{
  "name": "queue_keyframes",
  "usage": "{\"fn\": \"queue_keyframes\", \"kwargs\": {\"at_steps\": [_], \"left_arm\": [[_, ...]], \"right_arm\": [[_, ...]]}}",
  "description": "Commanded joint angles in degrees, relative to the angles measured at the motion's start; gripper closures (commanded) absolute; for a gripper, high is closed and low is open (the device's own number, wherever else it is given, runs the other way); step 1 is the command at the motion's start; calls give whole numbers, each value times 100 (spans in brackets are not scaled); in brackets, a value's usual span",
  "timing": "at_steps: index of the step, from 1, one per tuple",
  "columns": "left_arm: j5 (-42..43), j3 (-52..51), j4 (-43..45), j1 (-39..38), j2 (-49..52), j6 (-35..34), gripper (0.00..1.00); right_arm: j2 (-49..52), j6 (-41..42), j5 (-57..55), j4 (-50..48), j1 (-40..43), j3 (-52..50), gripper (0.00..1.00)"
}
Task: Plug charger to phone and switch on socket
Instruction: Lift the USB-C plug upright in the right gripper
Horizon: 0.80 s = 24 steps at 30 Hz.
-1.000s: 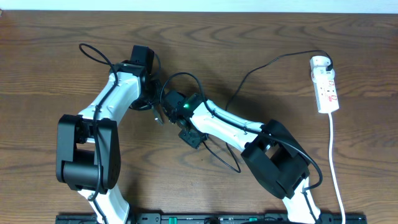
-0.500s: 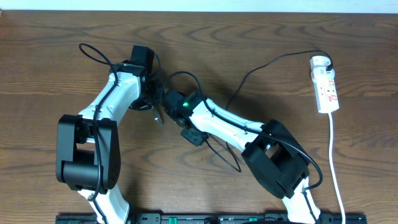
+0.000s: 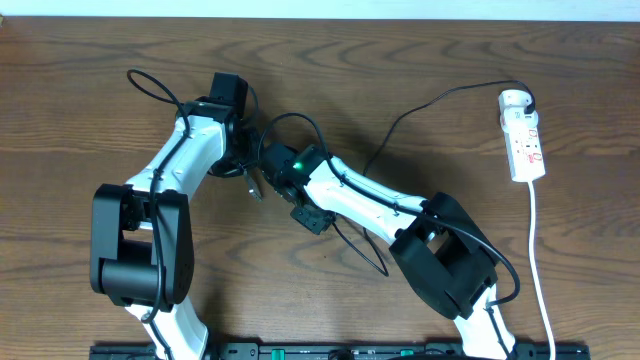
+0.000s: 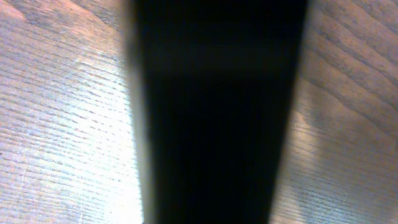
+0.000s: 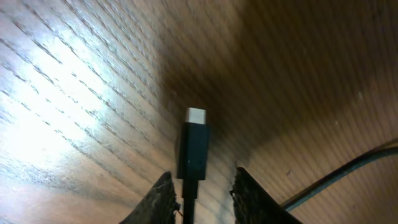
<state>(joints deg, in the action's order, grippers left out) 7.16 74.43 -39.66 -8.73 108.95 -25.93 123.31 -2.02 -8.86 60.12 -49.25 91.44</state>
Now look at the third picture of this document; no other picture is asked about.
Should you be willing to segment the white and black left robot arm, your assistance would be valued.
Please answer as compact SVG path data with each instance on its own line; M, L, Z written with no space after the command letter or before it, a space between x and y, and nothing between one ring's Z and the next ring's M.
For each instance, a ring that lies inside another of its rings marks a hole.
M123 185L103 184L92 203L90 285L133 315L150 344L91 347L92 359L216 359L208 327L188 296L195 267L190 201L207 176L247 177L258 133L245 114L255 91L217 72L209 93L176 106L174 130Z

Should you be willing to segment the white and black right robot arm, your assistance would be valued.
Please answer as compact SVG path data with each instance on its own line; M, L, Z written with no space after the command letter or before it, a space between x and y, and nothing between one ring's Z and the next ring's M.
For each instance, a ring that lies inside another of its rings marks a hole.
M516 340L498 309L496 267L506 260L451 196L394 191L314 145L298 152L271 144L259 168L310 232L320 234L343 216L383 239L417 296L454 322L464 355L515 357Z

